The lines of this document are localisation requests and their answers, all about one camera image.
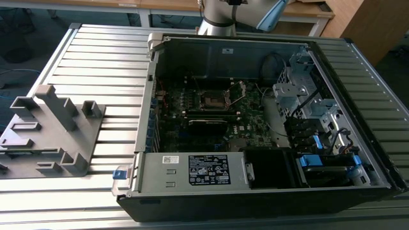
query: gray metal rail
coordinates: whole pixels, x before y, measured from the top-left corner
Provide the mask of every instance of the gray metal rail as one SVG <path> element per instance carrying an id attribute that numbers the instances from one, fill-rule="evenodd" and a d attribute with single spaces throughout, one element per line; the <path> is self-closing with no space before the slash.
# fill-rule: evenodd
<path id="1" fill-rule="evenodd" d="M 195 33 L 102 25 L 70 29 L 36 85 L 54 84 L 58 95 L 70 97 L 76 104 L 95 100 L 108 106 L 91 169 L 82 178 L 0 180 L 0 229 L 208 229 L 276 225 L 276 229 L 344 230 L 358 224 L 368 228 L 387 228 L 392 223 L 396 228 L 408 225 L 408 194 L 335 215 L 178 223 L 138 223 L 131 219 L 111 194 L 112 170 L 132 163 L 148 63 L 146 42 L 155 31 Z M 355 46 L 342 39 L 239 35 L 319 43 L 386 151 L 409 180 L 408 111 Z M 127 188 L 127 181 L 119 188 Z"/>

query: cable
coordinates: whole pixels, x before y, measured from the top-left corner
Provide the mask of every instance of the cable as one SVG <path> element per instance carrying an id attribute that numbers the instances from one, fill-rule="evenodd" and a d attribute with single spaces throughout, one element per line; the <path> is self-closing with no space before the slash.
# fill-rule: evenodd
<path id="1" fill-rule="evenodd" d="M 350 140 L 350 144 L 347 145 L 346 149 L 343 150 L 342 154 L 346 154 L 347 153 L 347 150 L 350 150 L 354 146 L 354 141 L 352 139 L 350 138 L 350 135 L 347 135 L 347 140 Z"/>
<path id="2" fill-rule="evenodd" d="M 340 133 L 342 133 L 344 130 L 348 131 L 347 128 L 340 128 L 339 131 L 336 132 L 336 134 L 335 134 L 335 136 L 334 136 L 334 138 L 332 138 L 331 147 L 330 147 L 328 152 L 327 152 L 328 154 L 334 151 L 334 147 L 335 147 L 335 143 L 338 142 L 339 135 L 340 135 Z"/>
<path id="3" fill-rule="evenodd" d="M 267 88 L 267 89 L 264 90 L 263 96 L 262 96 L 262 105 L 263 105 L 263 99 L 264 99 L 264 96 L 266 96 L 268 90 L 274 90 L 274 89 L 272 89 L 272 88 Z"/>
<path id="4" fill-rule="evenodd" d="M 182 19 L 180 19 L 180 21 L 179 21 L 179 23 L 178 23 L 178 25 L 182 24 L 182 21 L 183 21 L 184 19 L 186 19 L 186 17 L 183 16 Z"/>
<path id="5" fill-rule="evenodd" d="M 290 137 L 288 135 L 284 135 L 284 134 L 279 133 L 279 132 L 270 126 L 270 123 L 267 123 L 267 125 L 268 125 L 270 129 L 271 129 L 275 133 L 278 133 L 280 136 L 287 137 L 287 138 Z"/>
<path id="6" fill-rule="evenodd" d="M 268 57 L 270 57 L 270 56 L 274 56 L 274 57 L 275 57 L 278 64 L 279 64 L 279 58 L 280 58 L 280 60 L 283 61 L 283 65 L 284 65 L 284 68 L 283 68 L 283 70 L 282 70 L 280 76 L 282 76 L 283 74 L 287 74 L 287 61 L 286 61 L 286 59 L 283 58 L 283 56 L 282 56 L 279 53 L 275 53 L 275 52 L 268 53 L 268 54 L 263 57 L 263 59 L 262 59 L 262 65 L 260 65 L 260 69 L 259 69 L 259 81 L 260 81 L 260 82 L 262 82 L 263 79 L 264 79 L 264 76 L 263 76 L 263 69 L 264 69 L 264 65 L 266 65 L 266 63 L 267 63 L 267 61 L 268 61 Z"/>
<path id="7" fill-rule="evenodd" d="M 3 96 L 0 96 L 0 98 L 3 98 L 3 99 L 11 99 L 11 100 L 15 99 L 14 97 L 3 97 Z"/>
<path id="8" fill-rule="evenodd" d="M 320 89 L 316 89 L 316 91 L 312 93 L 312 95 L 310 95 L 310 97 L 307 98 L 307 100 L 296 107 L 295 111 L 292 112 L 292 115 L 290 117 L 294 117 L 296 112 L 300 111 L 303 109 L 303 107 L 307 105 L 307 103 L 315 98 L 315 96 L 319 94 Z"/>
<path id="9" fill-rule="evenodd" d="M 35 69 L 10 69 L 10 70 L 2 72 L 0 75 L 5 74 L 5 73 L 13 72 L 13 71 L 30 71 L 30 72 L 36 72 L 38 74 L 42 74 L 42 72 L 35 70 Z"/>

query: floor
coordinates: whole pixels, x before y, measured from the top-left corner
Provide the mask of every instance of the floor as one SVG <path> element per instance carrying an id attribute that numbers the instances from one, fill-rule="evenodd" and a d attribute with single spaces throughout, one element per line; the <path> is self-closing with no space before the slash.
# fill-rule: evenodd
<path id="1" fill-rule="evenodd" d="M 126 13 L 83 12 L 83 11 L 58 11 L 58 18 L 51 19 L 46 10 L 32 10 L 32 22 L 36 31 L 26 35 L 26 39 L 34 49 L 34 58 L 21 64 L 10 64 L 0 58 L 0 68 L 7 69 L 43 69 L 55 48 L 66 34 L 71 23 L 104 24 L 130 26 Z M 180 29 L 194 29 L 202 23 L 200 17 L 166 16 L 160 18 L 154 15 L 154 26 Z M 239 25 L 239 31 L 258 32 L 254 28 Z M 396 57 L 391 53 L 380 62 L 378 70 L 384 76 L 386 81 L 394 88 L 396 94 L 402 97 L 407 106 L 409 106 L 409 91 L 407 89 L 409 65 L 408 58 Z M 0 132 L 9 124 L 14 114 L 9 110 L 13 99 L 26 95 L 36 80 L 38 74 L 34 72 L 10 72 L 0 75 Z"/>

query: aluminum extrusion table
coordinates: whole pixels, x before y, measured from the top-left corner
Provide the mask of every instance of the aluminum extrusion table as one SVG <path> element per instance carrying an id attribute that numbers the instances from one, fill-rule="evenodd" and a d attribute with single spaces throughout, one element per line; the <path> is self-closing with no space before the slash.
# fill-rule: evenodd
<path id="1" fill-rule="evenodd" d="M 0 229 L 208 229 L 276 225 L 275 229 L 344 230 L 358 225 L 378 229 L 392 224 L 396 229 L 408 226 L 408 194 L 335 215 L 176 223 L 132 220 L 111 194 L 112 170 L 132 163 L 148 66 L 147 39 L 152 32 L 195 33 L 102 25 L 72 25 L 68 30 L 28 96 L 39 84 L 54 84 L 58 95 L 70 97 L 74 103 L 95 100 L 107 105 L 95 157 L 86 177 L 0 180 Z M 239 35 L 319 43 L 386 151 L 409 180 L 409 123 L 404 120 L 409 113 L 355 45 L 342 39 Z M 119 187 L 126 189 L 127 181 Z"/>

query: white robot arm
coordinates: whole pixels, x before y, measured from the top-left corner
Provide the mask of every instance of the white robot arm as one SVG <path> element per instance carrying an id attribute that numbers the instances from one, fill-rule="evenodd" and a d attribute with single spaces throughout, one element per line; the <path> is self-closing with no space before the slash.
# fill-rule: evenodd
<path id="1" fill-rule="evenodd" d="M 271 31 L 290 0 L 207 0 L 200 35 L 235 35 L 235 23 Z"/>

